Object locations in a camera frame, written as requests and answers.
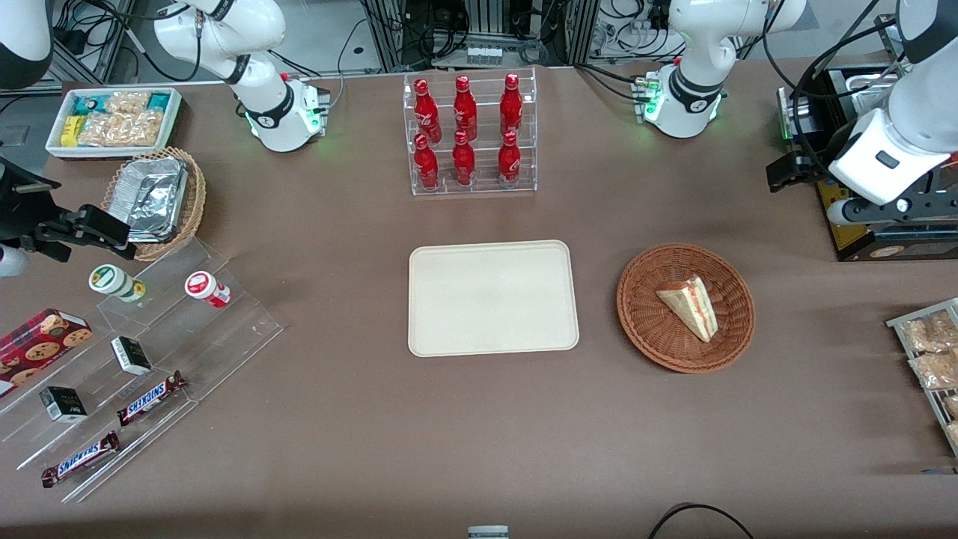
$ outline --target cookie box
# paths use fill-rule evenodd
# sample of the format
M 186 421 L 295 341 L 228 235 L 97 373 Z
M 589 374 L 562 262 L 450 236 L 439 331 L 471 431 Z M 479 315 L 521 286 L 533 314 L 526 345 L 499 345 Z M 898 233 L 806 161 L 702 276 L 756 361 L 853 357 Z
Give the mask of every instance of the cookie box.
M 170 99 L 166 103 L 163 112 L 163 122 L 160 124 L 160 132 L 156 137 L 156 143 L 152 146 L 119 146 L 119 147 L 81 147 L 81 146 L 63 146 L 60 142 L 60 136 L 64 128 L 69 128 L 68 118 L 73 114 L 78 101 L 88 99 L 94 96 L 109 94 L 113 91 L 131 91 L 131 92 L 149 92 L 153 95 L 167 94 Z M 60 104 L 60 110 L 57 113 L 57 119 L 54 126 L 50 129 L 50 136 L 47 137 L 46 149 L 50 155 L 65 160 L 74 159 L 111 159 L 121 157 L 131 157 L 141 153 L 160 151 L 167 147 L 167 142 L 173 132 L 173 125 L 176 122 L 176 113 L 179 112 L 182 97 L 180 93 L 169 86 L 117 86 L 101 88 L 83 88 L 70 90 L 63 96 L 63 103 Z
M 86 320 L 46 309 L 0 338 L 0 397 L 92 335 Z

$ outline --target red cookie box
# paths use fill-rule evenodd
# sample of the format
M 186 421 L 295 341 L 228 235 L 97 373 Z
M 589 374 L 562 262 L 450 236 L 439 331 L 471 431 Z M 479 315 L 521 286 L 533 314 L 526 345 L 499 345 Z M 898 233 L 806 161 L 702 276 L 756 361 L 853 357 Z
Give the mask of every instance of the red cookie box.
M 46 309 L 0 338 L 0 397 L 92 335 L 86 320 Z

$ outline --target small jar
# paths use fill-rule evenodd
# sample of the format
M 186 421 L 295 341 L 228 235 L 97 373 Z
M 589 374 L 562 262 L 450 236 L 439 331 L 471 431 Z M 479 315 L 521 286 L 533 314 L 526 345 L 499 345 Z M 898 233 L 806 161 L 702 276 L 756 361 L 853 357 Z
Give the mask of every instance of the small jar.
M 147 285 L 134 279 L 112 264 L 97 266 L 90 273 L 90 288 L 99 293 L 119 297 L 121 301 L 132 303 L 147 293 Z
M 218 282 L 208 271 L 195 271 L 187 277 L 183 288 L 189 297 L 202 299 L 217 309 L 226 307 L 233 297 L 229 287 Z

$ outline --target snickers bar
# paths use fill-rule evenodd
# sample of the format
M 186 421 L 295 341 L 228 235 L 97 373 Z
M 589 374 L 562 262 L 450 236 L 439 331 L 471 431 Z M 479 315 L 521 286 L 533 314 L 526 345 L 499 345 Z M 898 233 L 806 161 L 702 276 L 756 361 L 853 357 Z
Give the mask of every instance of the snickers bar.
M 110 431 L 104 439 L 62 461 L 59 466 L 51 466 L 43 470 L 43 476 L 40 478 L 43 488 L 50 488 L 97 458 L 118 451 L 120 451 L 120 438 L 117 437 L 116 432 Z
M 135 418 L 137 415 L 153 408 L 159 404 L 160 401 L 169 397 L 174 391 L 185 385 L 186 380 L 183 380 L 183 377 L 180 376 L 180 373 L 177 370 L 172 374 L 172 376 L 168 376 L 166 380 L 161 382 L 153 389 L 147 391 L 147 394 L 143 395 L 139 399 L 136 399 L 126 408 L 117 411 L 117 416 L 120 418 L 120 426 L 125 427 L 126 425 L 129 425 L 130 422 L 133 421 L 133 418 Z

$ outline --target white tray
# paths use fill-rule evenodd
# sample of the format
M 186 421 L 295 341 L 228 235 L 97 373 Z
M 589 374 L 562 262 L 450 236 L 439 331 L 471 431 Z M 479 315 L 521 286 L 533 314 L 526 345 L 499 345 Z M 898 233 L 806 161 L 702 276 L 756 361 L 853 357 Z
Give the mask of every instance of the white tray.
M 568 350 L 579 342 L 559 240 L 420 247 L 409 256 L 409 350 L 421 357 Z
M 156 135 L 156 143 L 152 146 L 121 146 L 111 148 L 61 146 L 60 136 L 63 133 L 63 124 L 66 123 L 67 116 L 73 111 L 73 106 L 77 99 L 109 94 L 114 91 L 143 91 L 154 94 L 170 94 L 170 101 L 167 103 L 167 108 L 163 111 L 163 123 L 160 124 L 160 132 Z M 167 142 L 169 142 L 170 135 L 173 132 L 173 125 L 176 123 L 176 114 L 179 112 L 181 100 L 180 93 L 169 86 L 123 86 L 116 88 L 103 87 L 70 90 L 63 96 L 63 103 L 60 104 L 57 119 L 54 121 L 54 126 L 50 129 L 50 136 L 47 137 L 47 152 L 60 159 L 108 159 L 111 157 L 131 157 L 154 150 L 163 150 L 167 147 Z

